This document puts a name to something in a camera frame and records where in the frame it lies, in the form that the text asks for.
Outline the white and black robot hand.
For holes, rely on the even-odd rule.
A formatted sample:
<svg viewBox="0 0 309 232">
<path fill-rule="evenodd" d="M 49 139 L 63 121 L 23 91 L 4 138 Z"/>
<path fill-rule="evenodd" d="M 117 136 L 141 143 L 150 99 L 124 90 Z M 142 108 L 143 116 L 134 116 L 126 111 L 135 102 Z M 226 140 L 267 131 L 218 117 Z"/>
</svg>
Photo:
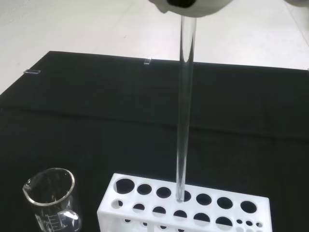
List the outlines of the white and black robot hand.
<svg viewBox="0 0 309 232">
<path fill-rule="evenodd" d="M 162 13 L 172 12 L 181 16 L 200 18 L 212 15 L 232 0 L 149 0 Z"/>
</svg>

